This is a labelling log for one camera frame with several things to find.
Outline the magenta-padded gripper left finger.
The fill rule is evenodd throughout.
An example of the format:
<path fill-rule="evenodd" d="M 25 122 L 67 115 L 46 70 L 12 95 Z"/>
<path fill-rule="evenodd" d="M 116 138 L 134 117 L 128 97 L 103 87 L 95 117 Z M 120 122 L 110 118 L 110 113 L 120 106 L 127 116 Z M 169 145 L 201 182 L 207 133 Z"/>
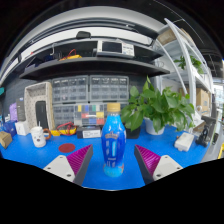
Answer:
<path fill-rule="evenodd" d="M 92 155 L 93 145 L 90 144 L 68 156 L 57 156 L 44 167 L 44 170 L 81 186 Z"/>

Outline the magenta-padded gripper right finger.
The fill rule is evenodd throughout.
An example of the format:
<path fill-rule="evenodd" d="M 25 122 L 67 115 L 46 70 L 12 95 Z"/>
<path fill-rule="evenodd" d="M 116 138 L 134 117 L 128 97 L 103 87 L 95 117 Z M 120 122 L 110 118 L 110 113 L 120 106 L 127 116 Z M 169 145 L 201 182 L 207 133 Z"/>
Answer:
<path fill-rule="evenodd" d="M 135 146 L 134 155 L 145 184 L 150 184 L 182 169 L 182 166 L 170 156 L 159 156 L 140 145 Z"/>

